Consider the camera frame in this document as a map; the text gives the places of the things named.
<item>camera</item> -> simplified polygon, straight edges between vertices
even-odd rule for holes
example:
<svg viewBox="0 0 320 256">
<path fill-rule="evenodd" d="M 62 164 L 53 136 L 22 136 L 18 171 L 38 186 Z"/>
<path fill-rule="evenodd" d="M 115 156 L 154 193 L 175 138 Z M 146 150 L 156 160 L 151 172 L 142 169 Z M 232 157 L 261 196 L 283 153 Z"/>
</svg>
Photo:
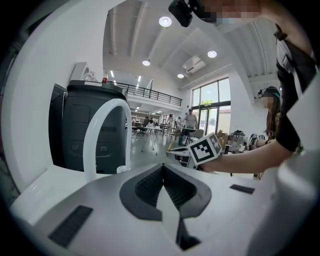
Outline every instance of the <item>camera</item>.
<svg viewBox="0 0 320 256">
<path fill-rule="evenodd" d="M 192 21 L 192 12 L 201 20 L 208 23 L 217 23 L 216 12 L 205 12 L 198 0 L 174 0 L 169 6 L 169 12 L 178 20 L 181 26 L 187 28 Z"/>
</svg>

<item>air conditioning vent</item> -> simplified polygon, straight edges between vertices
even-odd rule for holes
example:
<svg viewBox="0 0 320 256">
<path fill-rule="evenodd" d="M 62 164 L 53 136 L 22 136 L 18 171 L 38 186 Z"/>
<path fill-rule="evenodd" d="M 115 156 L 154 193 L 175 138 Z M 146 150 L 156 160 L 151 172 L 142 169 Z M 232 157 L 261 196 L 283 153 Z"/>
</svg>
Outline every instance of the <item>air conditioning vent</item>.
<svg viewBox="0 0 320 256">
<path fill-rule="evenodd" d="M 186 73 L 194 74 L 198 70 L 202 69 L 206 63 L 198 56 L 193 56 L 182 67 Z"/>
<path fill-rule="evenodd" d="M 188 69 L 186 72 L 189 73 L 191 70 L 195 69 L 194 67 Z"/>
</svg>

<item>person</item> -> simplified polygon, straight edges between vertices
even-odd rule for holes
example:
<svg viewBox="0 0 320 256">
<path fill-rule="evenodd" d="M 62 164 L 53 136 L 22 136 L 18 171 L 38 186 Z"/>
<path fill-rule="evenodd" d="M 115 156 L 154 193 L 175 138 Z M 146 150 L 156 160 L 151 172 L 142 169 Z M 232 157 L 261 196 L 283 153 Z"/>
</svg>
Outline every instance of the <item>person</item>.
<svg viewBox="0 0 320 256">
<path fill-rule="evenodd" d="M 303 93 L 316 74 L 316 61 L 312 58 L 311 43 L 297 20 L 278 1 L 274 0 L 244 0 L 233 2 L 232 12 L 226 10 L 224 4 L 229 1 L 199 0 L 205 12 L 216 12 L 220 18 L 267 18 L 276 24 L 277 32 L 274 36 L 277 43 L 283 41 L 291 52 L 291 61 L 299 79 Z M 250 12 L 243 13 L 242 6 L 249 7 Z M 213 161 L 200 166 L 205 172 L 247 173 L 258 174 L 268 168 L 278 167 L 283 161 L 290 158 L 299 144 L 299 137 L 287 112 L 298 100 L 298 92 L 294 75 L 277 61 L 277 76 L 282 88 L 282 105 L 275 139 L 265 146 L 255 150 L 233 155 L 222 155 Z"/>
<path fill-rule="evenodd" d="M 168 125 L 168 126 L 170 126 L 171 128 L 173 128 L 173 127 L 175 126 L 175 119 L 174 119 L 173 114 L 170 114 L 170 115 L 169 115 L 168 120 L 166 121 L 165 124 Z M 169 135 L 170 130 L 171 130 L 170 127 L 167 128 L 167 133 L 166 133 L 166 135 Z"/>
<path fill-rule="evenodd" d="M 187 114 L 183 120 L 185 122 L 185 128 L 188 129 L 197 129 L 198 127 L 198 120 L 197 117 L 193 114 L 192 109 L 189 109 L 189 114 Z M 179 145 L 185 144 L 185 141 L 187 140 L 187 135 L 190 131 L 187 129 L 182 129 L 182 132 L 180 133 L 179 138 Z"/>
<path fill-rule="evenodd" d="M 151 124 L 152 126 L 154 125 L 154 120 L 153 120 L 152 117 L 151 117 L 150 120 L 149 120 L 149 124 Z"/>
<path fill-rule="evenodd" d="M 182 127 L 182 124 L 181 124 L 181 117 L 179 116 L 177 121 L 176 121 L 176 127 L 177 128 L 181 128 Z"/>
<path fill-rule="evenodd" d="M 144 120 L 143 120 L 143 127 L 148 126 L 148 123 L 149 123 L 149 116 L 146 115 Z"/>
<path fill-rule="evenodd" d="M 189 114 L 187 114 L 182 121 L 185 121 L 185 128 L 197 129 L 198 127 L 197 117 L 193 114 L 191 108 L 189 109 Z"/>
<path fill-rule="evenodd" d="M 262 94 L 261 99 L 262 99 L 263 107 L 265 109 L 268 109 L 268 114 L 266 117 L 266 130 L 264 131 L 268 139 L 258 140 L 256 143 L 257 147 L 262 147 L 266 144 L 273 142 L 276 139 L 278 124 L 281 116 L 280 93 L 276 87 L 270 86 L 266 88 Z"/>
</svg>

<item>white curved handle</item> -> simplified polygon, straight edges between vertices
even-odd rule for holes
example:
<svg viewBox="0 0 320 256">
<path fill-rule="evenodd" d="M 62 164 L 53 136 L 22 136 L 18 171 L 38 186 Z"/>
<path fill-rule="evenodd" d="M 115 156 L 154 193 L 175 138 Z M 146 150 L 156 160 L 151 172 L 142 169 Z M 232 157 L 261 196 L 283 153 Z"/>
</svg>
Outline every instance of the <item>white curved handle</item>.
<svg viewBox="0 0 320 256">
<path fill-rule="evenodd" d="M 86 182 L 92 182 L 97 178 L 96 170 L 96 147 L 98 136 L 101 127 L 109 115 L 109 113 L 116 107 L 122 107 L 127 120 L 127 133 L 126 133 L 126 149 L 125 149 L 125 169 L 130 168 L 130 148 L 131 148 L 131 111 L 127 102 L 123 99 L 114 98 L 103 104 L 98 111 L 94 114 L 88 129 L 86 130 L 84 143 L 83 143 L 83 169 Z"/>
</svg>

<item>ceiling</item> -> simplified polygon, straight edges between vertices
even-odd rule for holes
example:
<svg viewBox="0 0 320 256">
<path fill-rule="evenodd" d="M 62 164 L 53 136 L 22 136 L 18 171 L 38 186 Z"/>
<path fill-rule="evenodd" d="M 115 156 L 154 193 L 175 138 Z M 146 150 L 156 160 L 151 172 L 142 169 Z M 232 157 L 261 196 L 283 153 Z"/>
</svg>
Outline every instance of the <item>ceiling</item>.
<svg viewBox="0 0 320 256">
<path fill-rule="evenodd" d="M 140 81 L 138 81 L 139 75 L 117 71 L 117 70 L 112 70 L 113 76 L 114 76 L 112 77 L 110 69 L 105 69 L 104 71 L 108 73 L 109 81 L 116 81 L 117 83 L 133 85 L 133 86 L 139 85 L 141 88 L 148 88 L 148 85 L 152 81 L 151 78 L 146 76 L 141 76 Z"/>
<path fill-rule="evenodd" d="M 162 115 L 163 113 L 175 113 L 177 111 L 174 111 L 170 108 L 165 108 L 165 107 L 159 107 L 159 106 L 155 106 L 155 105 L 151 105 L 151 104 L 145 104 L 145 103 L 138 103 L 138 102 L 134 102 L 134 101 L 130 101 L 128 100 L 130 109 L 132 110 L 136 110 L 137 107 L 139 107 L 138 111 L 142 111 L 142 112 L 150 112 L 152 113 L 156 113 L 158 111 L 161 111 L 161 113 L 158 113 L 160 115 Z"/>
<path fill-rule="evenodd" d="M 160 26 L 159 19 L 163 16 L 171 18 L 171 26 Z M 276 40 L 273 37 L 276 27 L 272 22 L 261 19 L 244 25 L 220 24 L 216 28 L 235 50 L 254 90 L 255 87 L 264 88 L 269 83 L 278 83 Z M 217 57 L 209 58 L 207 53 L 210 50 L 216 51 Z M 198 80 L 199 76 L 206 77 L 219 64 L 227 63 L 226 59 L 229 57 L 228 52 L 218 48 L 218 44 L 195 27 L 193 22 L 187 28 L 182 27 L 168 10 L 135 0 L 122 2 L 109 11 L 103 51 L 113 56 L 150 60 L 152 66 L 169 74 L 177 87 L 189 85 Z M 177 78 L 178 74 L 186 72 L 182 66 L 193 56 L 199 56 L 206 66 L 189 77 Z M 133 74 L 129 77 L 123 73 L 118 75 L 119 82 L 127 81 L 126 83 L 133 85 L 139 76 Z"/>
</svg>

